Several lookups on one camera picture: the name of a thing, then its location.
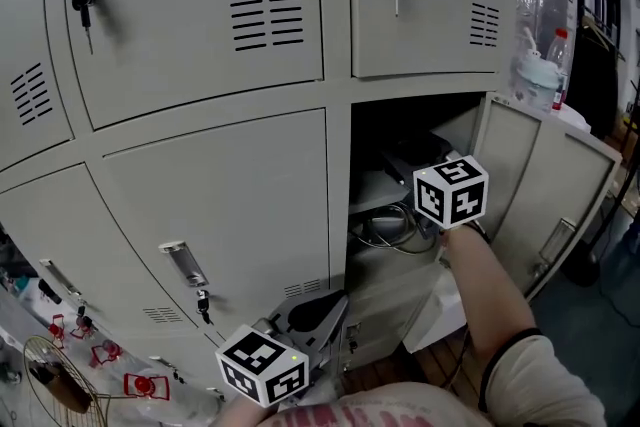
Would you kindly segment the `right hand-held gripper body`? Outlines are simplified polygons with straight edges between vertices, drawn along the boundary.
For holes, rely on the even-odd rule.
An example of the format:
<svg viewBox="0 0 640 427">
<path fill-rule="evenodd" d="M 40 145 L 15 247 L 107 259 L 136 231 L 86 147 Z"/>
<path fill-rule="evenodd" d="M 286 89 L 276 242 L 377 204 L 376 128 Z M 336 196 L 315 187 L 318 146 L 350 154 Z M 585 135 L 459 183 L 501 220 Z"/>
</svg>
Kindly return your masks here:
<svg viewBox="0 0 640 427">
<path fill-rule="evenodd" d="M 472 156 L 413 172 L 414 210 L 443 230 L 483 217 L 489 175 Z"/>
</svg>

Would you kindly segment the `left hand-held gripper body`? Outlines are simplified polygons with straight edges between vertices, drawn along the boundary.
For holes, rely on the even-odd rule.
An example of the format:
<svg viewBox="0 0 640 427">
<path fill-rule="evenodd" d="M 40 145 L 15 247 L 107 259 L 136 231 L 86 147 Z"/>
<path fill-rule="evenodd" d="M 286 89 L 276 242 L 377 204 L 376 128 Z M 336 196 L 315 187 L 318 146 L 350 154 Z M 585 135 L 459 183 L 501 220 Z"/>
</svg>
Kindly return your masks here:
<svg viewBox="0 0 640 427">
<path fill-rule="evenodd" d="M 216 351 L 224 382 L 262 407 L 303 397 L 323 376 L 348 305 L 343 290 L 310 292 L 241 325 Z"/>
</svg>

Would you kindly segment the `grey metal locker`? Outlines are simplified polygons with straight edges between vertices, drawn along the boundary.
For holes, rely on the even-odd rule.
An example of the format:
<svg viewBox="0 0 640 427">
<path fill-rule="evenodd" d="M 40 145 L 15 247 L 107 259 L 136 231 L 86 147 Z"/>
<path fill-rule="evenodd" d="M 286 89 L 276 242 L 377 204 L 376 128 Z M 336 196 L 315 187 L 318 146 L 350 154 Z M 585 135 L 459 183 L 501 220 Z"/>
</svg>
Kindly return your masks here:
<svg viewBox="0 0 640 427">
<path fill-rule="evenodd" d="M 394 0 L 89 12 L 93 54 L 71 0 L 0 0 L 0 227 L 102 332 L 221 395 L 217 348 L 305 293 L 351 298 L 331 373 L 404 346 L 441 265 L 386 143 L 431 132 L 446 160 L 480 163 L 480 224 L 530 298 L 620 162 L 513 97 L 516 0 L 399 0 L 398 17 Z"/>
</svg>

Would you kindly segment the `person's right forearm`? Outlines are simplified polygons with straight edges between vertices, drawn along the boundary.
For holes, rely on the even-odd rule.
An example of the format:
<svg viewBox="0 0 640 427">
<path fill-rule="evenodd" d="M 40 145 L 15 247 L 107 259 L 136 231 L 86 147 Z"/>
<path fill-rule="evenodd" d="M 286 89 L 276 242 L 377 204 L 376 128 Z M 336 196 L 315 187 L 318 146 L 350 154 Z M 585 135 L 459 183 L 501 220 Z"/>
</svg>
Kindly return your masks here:
<svg viewBox="0 0 640 427">
<path fill-rule="evenodd" d="M 533 313 L 476 230 L 459 226 L 446 231 L 443 241 L 474 348 L 489 360 L 512 337 L 536 327 Z"/>
</svg>

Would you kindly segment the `person's left forearm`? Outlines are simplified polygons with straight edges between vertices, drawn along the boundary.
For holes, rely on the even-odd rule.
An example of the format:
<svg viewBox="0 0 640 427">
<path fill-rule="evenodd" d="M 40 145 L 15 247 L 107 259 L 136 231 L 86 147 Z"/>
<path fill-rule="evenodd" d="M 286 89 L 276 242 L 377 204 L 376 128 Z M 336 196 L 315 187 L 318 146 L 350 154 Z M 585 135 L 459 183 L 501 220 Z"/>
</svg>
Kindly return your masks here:
<svg viewBox="0 0 640 427">
<path fill-rule="evenodd" d="M 275 415 L 278 405 L 264 408 L 244 396 L 236 396 L 224 405 L 209 427 L 257 427 Z"/>
</svg>

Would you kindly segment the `white cabinet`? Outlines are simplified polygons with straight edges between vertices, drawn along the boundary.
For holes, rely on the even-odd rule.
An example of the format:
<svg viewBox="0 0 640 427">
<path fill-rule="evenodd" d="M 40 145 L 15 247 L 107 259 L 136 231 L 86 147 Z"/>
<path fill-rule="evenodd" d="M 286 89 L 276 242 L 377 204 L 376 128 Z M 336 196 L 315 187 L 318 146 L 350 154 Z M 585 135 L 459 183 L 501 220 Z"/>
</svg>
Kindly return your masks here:
<svg viewBox="0 0 640 427">
<path fill-rule="evenodd" d="M 409 353 L 431 346 L 466 324 L 461 296 L 449 269 L 439 267 L 437 279 L 429 291 L 403 338 Z"/>
</svg>

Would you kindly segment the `white shirt with red print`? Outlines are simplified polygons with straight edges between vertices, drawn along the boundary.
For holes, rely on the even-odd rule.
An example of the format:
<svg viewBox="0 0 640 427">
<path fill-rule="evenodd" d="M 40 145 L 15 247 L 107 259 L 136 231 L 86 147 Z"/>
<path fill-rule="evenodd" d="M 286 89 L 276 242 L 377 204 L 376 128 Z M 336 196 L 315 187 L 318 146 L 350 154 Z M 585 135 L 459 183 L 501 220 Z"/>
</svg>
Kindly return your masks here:
<svg viewBox="0 0 640 427">
<path fill-rule="evenodd" d="M 285 410 L 259 427 L 607 427 L 601 401 L 555 355 L 537 329 L 506 342 L 490 359 L 479 405 L 451 392 L 401 382 L 330 404 Z"/>
</svg>

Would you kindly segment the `pale blue cup with straw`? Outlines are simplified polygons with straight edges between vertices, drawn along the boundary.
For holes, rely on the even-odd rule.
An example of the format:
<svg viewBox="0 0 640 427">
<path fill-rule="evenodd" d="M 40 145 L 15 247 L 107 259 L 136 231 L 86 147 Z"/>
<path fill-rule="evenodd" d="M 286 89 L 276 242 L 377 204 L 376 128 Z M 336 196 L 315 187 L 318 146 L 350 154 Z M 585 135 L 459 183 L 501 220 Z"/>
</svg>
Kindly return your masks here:
<svg viewBox="0 0 640 427">
<path fill-rule="evenodd" d="M 560 86 L 558 66 L 543 59 L 531 30 L 524 27 L 528 48 L 518 58 L 514 79 L 514 97 L 531 108 L 550 112 Z"/>
</svg>

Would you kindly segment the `black standing fan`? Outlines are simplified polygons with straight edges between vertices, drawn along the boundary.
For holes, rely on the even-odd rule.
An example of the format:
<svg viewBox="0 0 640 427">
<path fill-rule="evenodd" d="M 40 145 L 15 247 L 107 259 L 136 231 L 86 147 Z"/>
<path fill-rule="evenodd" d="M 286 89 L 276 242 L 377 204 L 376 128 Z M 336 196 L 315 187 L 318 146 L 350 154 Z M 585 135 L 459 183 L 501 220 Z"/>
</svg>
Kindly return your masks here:
<svg viewBox="0 0 640 427">
<path fill-rule="evenodd" d="M 623 127 L 625 128 L 620 149 L 625 150 L 630 143 L 631 134 L 637 136 L 637 141 L 629 158 L 625 158 L 626 174 L 625 179 L 620 186 L 618 193 L 614 196 L 613 204 L 609 212 L 603 217 L 600 226 L 589 242 L 580 240 L 569 256 L 565 259 L 561 270 L 564 275 L 574 284 L 581 287 L 589 287 L 593 285 L 600 275 L 599 258 L 595 255 L 594 249 L 607 229 L 612 225 L 617 210 L 621 207 L 622 202 L 631 187 L 632 181 L 640 169 L 640 79 L 638 83 L 631 82 L 635 89 L 635 97 L 632 102 L 632 108 L 626 117 L 622 117 Z"/>
</svg>

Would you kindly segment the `wooden pallet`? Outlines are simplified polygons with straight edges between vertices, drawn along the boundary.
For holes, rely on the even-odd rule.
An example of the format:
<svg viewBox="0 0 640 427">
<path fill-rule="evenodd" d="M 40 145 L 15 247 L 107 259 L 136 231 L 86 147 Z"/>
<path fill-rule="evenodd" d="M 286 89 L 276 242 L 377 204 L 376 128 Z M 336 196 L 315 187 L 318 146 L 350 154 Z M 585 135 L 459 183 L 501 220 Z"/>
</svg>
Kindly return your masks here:
<svg viewBox="0 0 640 427">
<path fill-rule="evenodd" d="M 400 344 L 377 361 L 359 368 L 347 365 L 341 385 L 349 394 L 392 383 L 420 382 L 447 389 L 473 403 L 479 398 L 481 378 L 481 365 L 475 358 L 468 329 L 463 327 L 415 353 Z"/>
</svg>

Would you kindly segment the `clear bottle with red cap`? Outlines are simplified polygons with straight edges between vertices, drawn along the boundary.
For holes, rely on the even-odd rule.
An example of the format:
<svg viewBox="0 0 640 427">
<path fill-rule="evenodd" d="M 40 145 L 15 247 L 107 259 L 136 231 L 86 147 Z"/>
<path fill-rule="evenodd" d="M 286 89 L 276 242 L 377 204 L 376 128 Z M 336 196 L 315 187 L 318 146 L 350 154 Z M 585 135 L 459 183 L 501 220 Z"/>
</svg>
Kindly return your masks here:
<svg viewBox="0 0 640 427">
<path fill-rule="evenodd" d="M 560 112 L 566 97 L 571 65 L 571 51 L 566 28 L 555 30 L 555 37 L 547 51 L 546 60 L 553 62 L 558 68 L 559 86 L 554 94 L 552 110 Z"/>
</svg>

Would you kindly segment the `black hanging clothes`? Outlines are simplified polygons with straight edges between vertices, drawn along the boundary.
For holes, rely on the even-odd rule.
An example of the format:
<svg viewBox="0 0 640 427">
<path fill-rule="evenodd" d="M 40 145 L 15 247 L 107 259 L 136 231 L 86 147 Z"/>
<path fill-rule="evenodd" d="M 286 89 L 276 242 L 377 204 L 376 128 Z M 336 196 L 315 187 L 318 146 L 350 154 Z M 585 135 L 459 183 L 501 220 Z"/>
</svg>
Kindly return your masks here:
<svg viewBox="0 0 640 427">
<path fill-rule="evenodd" d="M 619 52 L 589 17 L 581 20 L 576 109 L 604 140 L 614 129 L 618 111 Z"/>
</svg>

